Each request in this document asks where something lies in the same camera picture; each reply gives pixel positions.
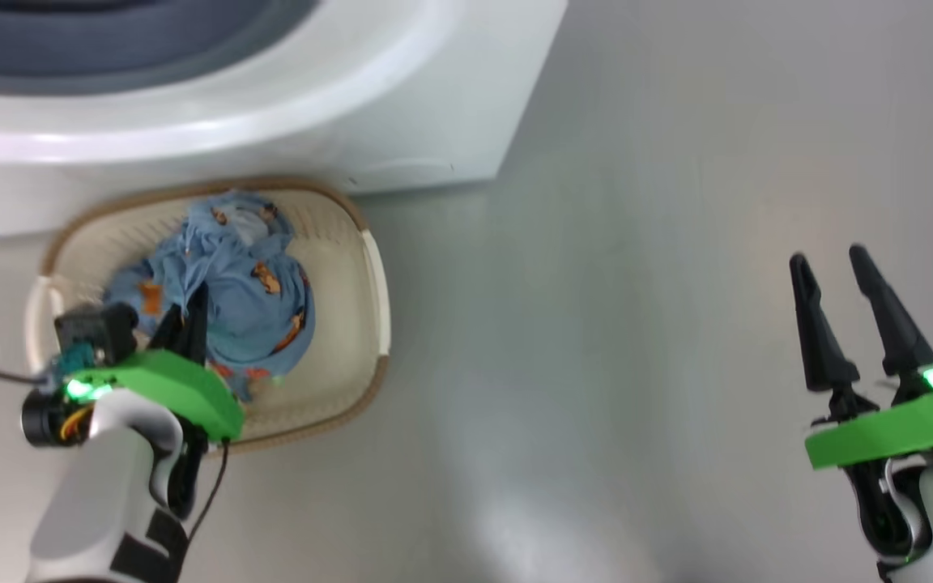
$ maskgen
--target washing machine door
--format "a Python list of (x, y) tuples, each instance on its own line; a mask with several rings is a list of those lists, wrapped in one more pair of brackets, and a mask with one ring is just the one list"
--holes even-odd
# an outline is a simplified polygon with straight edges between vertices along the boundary
[(395, 87), (462, 0), (0, 0), (0, 162), (217, 151)]

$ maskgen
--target orange wire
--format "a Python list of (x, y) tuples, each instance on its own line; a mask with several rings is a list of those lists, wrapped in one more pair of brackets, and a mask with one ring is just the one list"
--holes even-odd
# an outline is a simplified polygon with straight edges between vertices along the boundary
[(60, 425), (60, 439), (67, 440), (70, 438), (71, 429), (77, 428), (78, 423), (89, 413), (92, 413), (92, 405), (83, 406), (81, 409), (71, 413), (70, 417), (67, 417), (67, 421), (63, 421), (63, 425)]

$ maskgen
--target gray floor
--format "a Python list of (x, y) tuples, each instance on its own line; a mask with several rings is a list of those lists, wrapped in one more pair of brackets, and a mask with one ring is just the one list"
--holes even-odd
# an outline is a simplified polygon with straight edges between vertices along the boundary
[[(882, 374), (862, 240), (933, 342), (933, 5), (577, 1), (495, 184), (377, 197), (384, 391), (234, 458), (185, 581), (876, 580), (811, 472), (787, 259)], [(44, 239), (0, 243), (0, 365)], [(0, 386), (0, 581), (66, 453)], [(208, 465), (205, 479), (215, 466)]]

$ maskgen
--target brown basket rim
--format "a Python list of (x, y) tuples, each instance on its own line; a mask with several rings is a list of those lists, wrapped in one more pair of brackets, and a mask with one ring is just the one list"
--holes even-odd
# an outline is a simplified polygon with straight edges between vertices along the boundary
[[(59, 258), (59, 253), (62, 251), (67, 240), (70, 239), (70, 236), (73, 236), (78, 229), (93, 220), (104, 217), (105, 215), (117, 213), (118, 211), (134, 209), (138, 206), (147, 206), (147, 204), (166, 202), (166, 200), (186, 198), (189, 196), (217, 194), (225, 192), (227, 189), (234, 188), (299, 189), (300, 191), (314, 192), (315, 194), (326, 196), (326, 198), (339, 204), (341, 209), (344, 209), (348, 217), (351, 218), (351, 221), (355, 222), (355, 226), (359, 228), (359, 232), (366, 232), (366, 230), (369, 229), (369, 223), (366, 222), (366, 218), (362, 215), (362, 211), (359, 210), (359, 207), (356, 206), (355, 203), (351, 202), (348, 196), (338, 192), (336, 189), (330, 188), (328, 185), (321, 184), (321, 182), (299, 177), (230, 178), (230, 180), (201, 182), (201, 184), (184, 185), (184, 187), (156, 189), (155, 191), (97, 204), (97, 206), (92, 207), (88, 211), (84, 211), (84, 213), (78, 215), (77, 218), (68, 222), (67, 225), (53, 237), (52, 243), (49, 243), (49, 248), (45, 251), (45, 257), (42, 258), (40, 273), (42, 276), (51, 276), (53, 270), (56, 269), (56, 261), (57, 258)], [(373, 379), (370, 380), (366, 392), (343, 412), (333, 417), (327, 417), (326, 419), (305, 425), (302, 428), (289, 429), (289, 431), (278, 432), (278, 434), (263, 436), (262, 438), (238, 440), (236, 443), (229, 446), (229, 451), (231, 451), (231, 453), (248, 453), (248, 451), (283, 445), (293, 440), (309, 438), (309, 436), (315, 436), (322, 434), (322, 432), (328, 432), (331, 429), (343, 427), (344, 424), (351, 422), (355, 417), (362, 414), (363, 411), (366, 410), (366, 407), (373, 402), (373, 399), (377, 397), (377, 392), (381, 390), (381, 384), (384, 381), (386, 369), (388, 369), (388, 361), (388, 355), (379, 355), (377, 358), (377, 366), (375, 366), (373, 370)], [(216, 450), (211, 456), (215, 457), (215, 455), (218, 454), (219, 451)]]

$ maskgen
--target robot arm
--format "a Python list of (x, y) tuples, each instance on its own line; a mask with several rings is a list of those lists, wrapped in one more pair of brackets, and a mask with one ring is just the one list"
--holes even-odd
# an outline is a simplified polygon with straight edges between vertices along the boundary
[(807, 259), (794, 255), (807, 387), (832, 394), (829, 416), (813, 422), (822, 431), (806, 440), (808, 458), (815, 469), (836, 467), (847, 475), (880, 578), (933, 583), (933, 350), (866, 249), (854, 245), (850, 255), (884, 341), (884, 371), (899, 377), (899, 388), (885, 410), (854, 392), (858, 369), (827, 324)]
[[(207, 289), (134, 351), (127, 306), (57, 318), (62, 355), (23, 403), (35, 446), (80, 446), (31, 542), (28, 583), (175, 583), (225, 471), (243, 411), (203, 367)], [(218, 483), (190, 534), (208, 442), (223, 446)]]
[(151, 442), (136, 429), (93, 436), (31, 540), (27, 582), (177, 581), (189, 539), (152, 491), (156, 466)]

